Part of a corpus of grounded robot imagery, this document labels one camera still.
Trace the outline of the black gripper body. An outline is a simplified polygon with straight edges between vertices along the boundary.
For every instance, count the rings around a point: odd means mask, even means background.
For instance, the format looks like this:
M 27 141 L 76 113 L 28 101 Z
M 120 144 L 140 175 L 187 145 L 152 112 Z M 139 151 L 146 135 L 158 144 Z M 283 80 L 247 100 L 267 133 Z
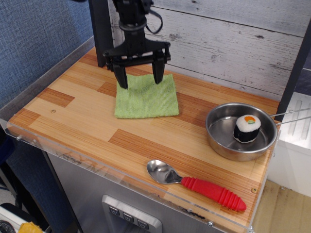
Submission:
M 144 28 L 147 22 L 125 24 L 119 22 L 120 29 L 124 32 L 125 40 L 115 48 L 106 50 L 107 69 L 113 71 L 113 64 L 124 67 L 152 63 L 160 58 L 165 59 L 165 64 L 171 59 L 169 42 L 153 41 L 145 37 Z

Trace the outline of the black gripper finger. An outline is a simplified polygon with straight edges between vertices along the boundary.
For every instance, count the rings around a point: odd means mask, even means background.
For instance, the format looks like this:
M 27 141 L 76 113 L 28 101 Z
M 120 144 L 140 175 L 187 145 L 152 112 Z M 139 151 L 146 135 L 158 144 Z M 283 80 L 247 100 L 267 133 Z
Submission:
M 152 62 L 153 76 L 156 84 L 159 84 L 163 80 L 165 59 L 160 58 Z
M 126 75 L 126 69 L 122 65 L 113 64 L 113 71 L 115 74 L 115 77 L 120 85 L 121 88 L 127 89 L 128 88 L 128 82 L 127 82 L 127 75 Z

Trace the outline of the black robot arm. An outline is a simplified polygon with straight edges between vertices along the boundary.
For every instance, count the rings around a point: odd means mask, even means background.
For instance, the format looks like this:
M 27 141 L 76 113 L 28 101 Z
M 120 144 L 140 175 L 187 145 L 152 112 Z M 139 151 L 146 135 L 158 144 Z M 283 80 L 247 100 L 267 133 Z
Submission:
M 127 89 L 126 67 L 152 64 L 153 77 L 156 84 L 162 82 L 165 64 L 171 59 L 170 43 L 152 41 L 145 37 L 147 14 L 162 20 L 162 17 L 151 10 L 152 0 L 115 0 L 116 11 L 119 13 L 119 28 L 124 32 L 124 42 L 103 52 L 107 69 L 114 72 L 120 87 Z

